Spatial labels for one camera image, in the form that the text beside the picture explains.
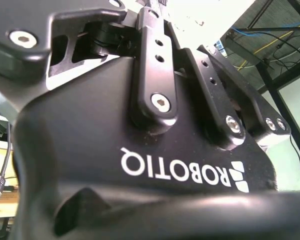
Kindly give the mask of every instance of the black metal bracket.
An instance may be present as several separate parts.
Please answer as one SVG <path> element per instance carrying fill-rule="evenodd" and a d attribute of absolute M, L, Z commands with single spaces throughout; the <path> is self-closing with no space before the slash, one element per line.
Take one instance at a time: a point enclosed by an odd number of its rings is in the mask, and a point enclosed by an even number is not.
<path fill-rule="evenodd" d="M 198 49 L 209 55 L 219 76 L 227 83 L 228 95 L 241 108 L 245 128 L 261 146 L 271 146 L 289 137 L 287 121 L 255 90 L 222 54 L 201 45 Z"/>
<path fill-rule="evenodd" d="M 204 96 L 198 111 L 207 113 L 202 121 L 205 122 L 210 140 L 225 150 L 240 146 L 246 138 L 245 128 L 233 109 L 208 55 L 196 49 L 181 49 L 173 25 L 169 23 L 168 27 L 174 43 L 175 67 L 184 68 L 188 74 L 194 73 Z"/>
<path fill-rule="evenodd" d="M 153 135 L 169 130 L 177 120 L 177 96 L 171 39 L 164 33 L 164 19 L 144 7 L 136 24 L 140 49 L 132 86 L 131 117 Z"/>
<path fill-rule="evenodd" d="M 238 54 L 240 57 L 245 59 L 247 62 L 251 63 L 252 65 L 256 65 L 260 62 L 263 63 L 262 59 L 258 58 L 255 54 L 241 46 L 239 43 L 234 41 L 231 37 L 226 37 L 224 45 L 233 51 L 234 53 Z"/>
<path fill-rule="evenodd" d="M 14 0 L 4 6 L 0 3 L 0 74 L 22 82 L 42 80 L 51 56 L 53 22 L 68 24 L 68 19 L 84 19 L 119 23 L 127 9 L 119 0 L 114 3 L 96 4 L 95 0 Z M 33 44 L 24 48 L 20 46 L 23 43 Z"/>

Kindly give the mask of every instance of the blue cable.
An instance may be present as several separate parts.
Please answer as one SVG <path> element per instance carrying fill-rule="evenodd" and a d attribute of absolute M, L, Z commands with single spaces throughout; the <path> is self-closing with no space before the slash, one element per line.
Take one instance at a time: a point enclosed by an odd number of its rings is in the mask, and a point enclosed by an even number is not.
<path fill-rule="evenodd" d="M 293 23 L 293 24 L 283 25 L 282 27 L 283 28 L 289 28 L 289 27 L 295 27 L 295 26 L 299 26 L 299 25 L 300 25 L 300 22 L 296 22 L 296 23 Z M 258 37 L 258 36 L 262 35 L 262 34 L 254 34 L 254 33 L 245 33 L 245 32 L 242 32 L 242 31 L 236 29 L 235 27 L 231 27 L 231 29 L 235 30 L 239 34 L 242 34 L 242 35 L 245 35 L 245 36 L 248 36 L 248 37 Z"/>

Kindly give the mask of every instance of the screw hole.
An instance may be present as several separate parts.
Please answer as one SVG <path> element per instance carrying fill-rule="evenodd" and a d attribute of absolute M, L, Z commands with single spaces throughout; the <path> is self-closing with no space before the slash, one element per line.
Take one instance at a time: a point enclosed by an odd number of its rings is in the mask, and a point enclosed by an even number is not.
<path fill-rule="evenodd" d="M 153 10 L 149 10 L 149 14 L 152 16 L 152 17 L 154 17 L 154 18 L 159 18 L 159 15 L 158 15 L 158 13 L 156 13 L 155 11 L 153 11 Z"/>
<path fill-rule="evenodd" d="M 155 55 L 155 58 L 160 62 L 160 63 L 163 63 L 165 60 L 162 56 L 160 55 Z"/>
<path fill-rule="evenodd" d="M 117 8 L 121 7 L 121 3 L 118 0 L 109 0 L 109 3 Z"/>
<path fill-rule="evenodd" d="M 158 45 L 161 46 L 161 47 L 164 45 L 164 44 L 162 43 L 162 41 L 160 41 L 160 40 L 155 40 L 155 43 L 158 44 Z"/>
<path fill-rule="evenodd" d="M 212 77 L 210 77 L 210 82 L 211 82 L 213 85 L 217 85 L 216 80 L 214 80 Z"/>
<path fill-rule="evenodd" d="M 206 68 L 209 66 L 206 61 L 201 61 L 202 65 L 205 66 Z"/>

